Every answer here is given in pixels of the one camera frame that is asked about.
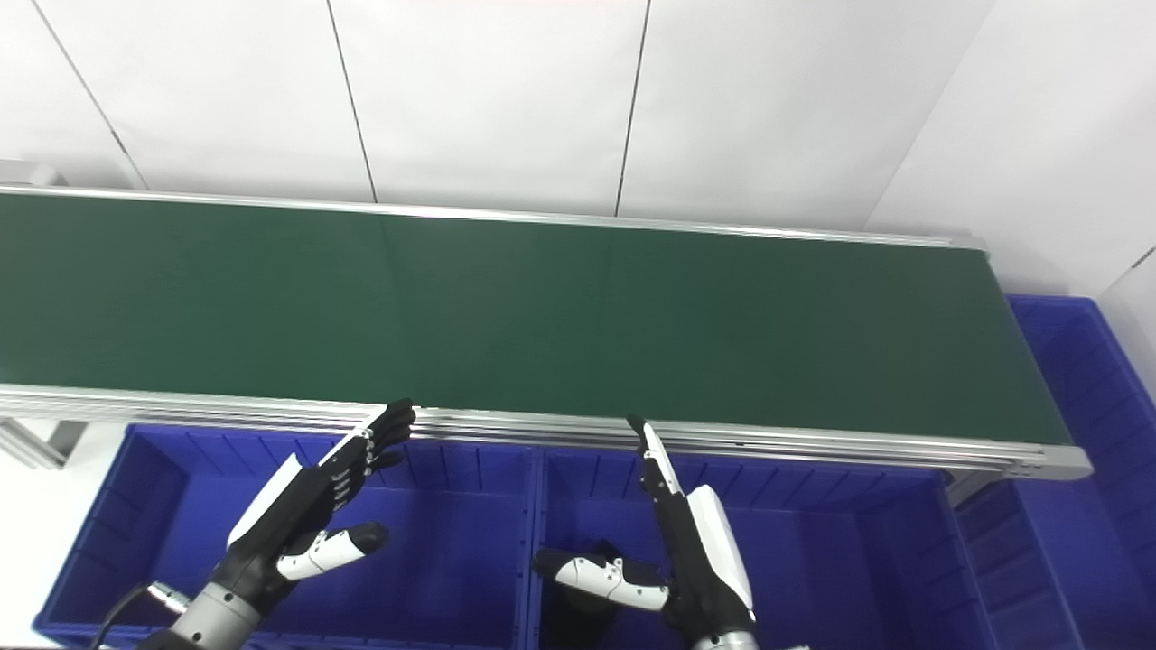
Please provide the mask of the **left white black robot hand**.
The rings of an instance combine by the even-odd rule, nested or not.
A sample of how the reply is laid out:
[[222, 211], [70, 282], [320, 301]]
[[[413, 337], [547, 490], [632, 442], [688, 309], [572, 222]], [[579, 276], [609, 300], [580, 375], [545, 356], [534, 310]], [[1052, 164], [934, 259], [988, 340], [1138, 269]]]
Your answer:
[[381, 523], [329, 529], [329, 522], [368, 478], [403, 460], [399, 448], [415, 419], [413, 400], [403, 398], [360, 421], [314, 465], [289, 455], [228, 534], [210, 584], [268, 616], [298, 581], [380, 551], [388, 539]]

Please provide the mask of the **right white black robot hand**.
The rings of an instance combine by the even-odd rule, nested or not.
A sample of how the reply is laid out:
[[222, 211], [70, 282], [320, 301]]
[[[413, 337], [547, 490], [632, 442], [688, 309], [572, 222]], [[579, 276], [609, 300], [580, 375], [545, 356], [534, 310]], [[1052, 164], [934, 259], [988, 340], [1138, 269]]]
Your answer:
[[533, 571], [599, 601], [661, 614], [686, 649], [756, 649], [754, 596], [722, 501], [709, 485], [683, 490], [653, 424], [636, 414], [625, 420], [639, 437], [640, 489], [653, 505], [669, 579], [622, 555], [553, 548], [534, 554]]

